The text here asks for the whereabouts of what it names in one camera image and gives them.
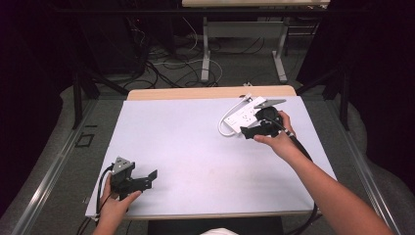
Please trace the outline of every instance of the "white power strip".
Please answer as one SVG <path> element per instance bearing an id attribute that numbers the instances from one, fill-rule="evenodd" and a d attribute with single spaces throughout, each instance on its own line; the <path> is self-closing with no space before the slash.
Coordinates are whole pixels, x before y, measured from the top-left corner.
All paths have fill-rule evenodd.
<path id="1" fill-rule="evenodd" d="M 241 126 L 249 127 L 256 122 L 255 114 L 259 111 L 259 109 L 254 109 L 254 107 L 264 103 L 265 101 L 266 100 L 260 96 L 256 97 L 256 99 L 249 102 L 239 111 L 227 117 L 224 120 L 225 123 L 228 124 L 236 133 L 241 133 Z"/>

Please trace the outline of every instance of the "forearm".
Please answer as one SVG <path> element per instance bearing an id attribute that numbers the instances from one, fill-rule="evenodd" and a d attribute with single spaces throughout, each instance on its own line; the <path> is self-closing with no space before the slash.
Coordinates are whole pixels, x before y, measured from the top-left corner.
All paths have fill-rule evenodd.
<path id="1" fill-rule="evenodd" d="M 285 161 L 337 234 L 392 234 L 369 206 L 300 151 L 293 152 Z"/>

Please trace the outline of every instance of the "desk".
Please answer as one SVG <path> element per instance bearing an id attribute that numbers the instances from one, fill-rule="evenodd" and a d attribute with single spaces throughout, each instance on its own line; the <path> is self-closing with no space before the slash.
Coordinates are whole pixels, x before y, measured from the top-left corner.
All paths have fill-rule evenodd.
<path id="1" fill-rule="evenodd" d="M 287 7 L 328 5 L 330 0 L 183 0 L 184 7 Z M 274 37 L 278 38 L 277 50 L 272 51 L 277 75 L 281 83 L 287 83 L 287 76 L 281 61 L 281 54 L 287 37 L 289 18 L 282 22 L 208 22 L 204 17 L 204 61 L 201 81 L 208 81 L 210 50 L 209 37 Z"/>
<path id="2" fill-rule="evenodd" d="M 136 163 L 133 178 L 155 169 L 159 177 L 131 205 L 126 218 L 311 211 L 313 201 L 297 175 L 268 146 L 218 133 L 217 122 L 248 92 L 287 99 L 277 108 L 292 115 L 299 141 L 314 162 L 336 178 L 302 99 L 290 86 L 136 90 L 123 104 L 101 172 L 120 156 Z M 97 186 L 91 198 L 96 194 Z M 91 200 L 86 216 L 94 213 Z"/>

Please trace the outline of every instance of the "handheld controller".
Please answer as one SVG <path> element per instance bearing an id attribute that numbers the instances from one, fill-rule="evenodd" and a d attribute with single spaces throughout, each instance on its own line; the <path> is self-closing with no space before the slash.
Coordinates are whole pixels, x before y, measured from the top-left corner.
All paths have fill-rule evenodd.
<path id="1" fill-rule="evenodd" d="M 152 182 L 157 178 L 158 172 L 155 170 L 147 177 L 133 179 L 131 172 L 135 168 L 135 162 L 127 161 L 121 157 L 116 158 L 112 177 L 111 190 L 119 194 L 119 199 L 123 200 L 128 194 L 140 190 L 152 188 Z"/>
<path id="2" fill-rule="evenodd" d="M 255 117 L 256 120 L 260 121 L 260 125 L 251 128 L 241 126 L 241 132 L 245 135 L 246 139 L 253 139 L 257 134 L 275 137 L 282 130 L 273 121 L 283 126 L 283 118 L 278 114 L 277 109 L 272 106 L 259 110 L 255 114 Z"/>

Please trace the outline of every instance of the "hand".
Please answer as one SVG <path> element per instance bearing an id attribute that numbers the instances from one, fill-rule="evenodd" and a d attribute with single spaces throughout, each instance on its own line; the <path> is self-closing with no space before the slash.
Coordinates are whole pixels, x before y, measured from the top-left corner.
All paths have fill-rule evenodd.
<path id="1" fill-rule="evenodd" d="M 111 174 L 108 175 L 103 195 L 100 200 L 101 216 L 94 234 L 114 234 L 121 224 L 128 207 L 141 195 L 136 191 L 122 201 L 116 198 L 118 194 L 111 192 Z"/>
<path id="2" fill-rule="evenodd" d="M 283 118 L 284 127 L 296 135 L 293 127 L 291 126 L 290 117 L 283 111 L 279 111 L 278 114 Z M 293 152 L 297 152 L 299 150 L 284 131 L 281 131 L 281 133 L 274 138 L 263 135 L 256 135 L 254 136 L 254 140 L 271 147 L 275 154 L 277 154 L 285 161 L 288 157 L 293 155 Z"/>

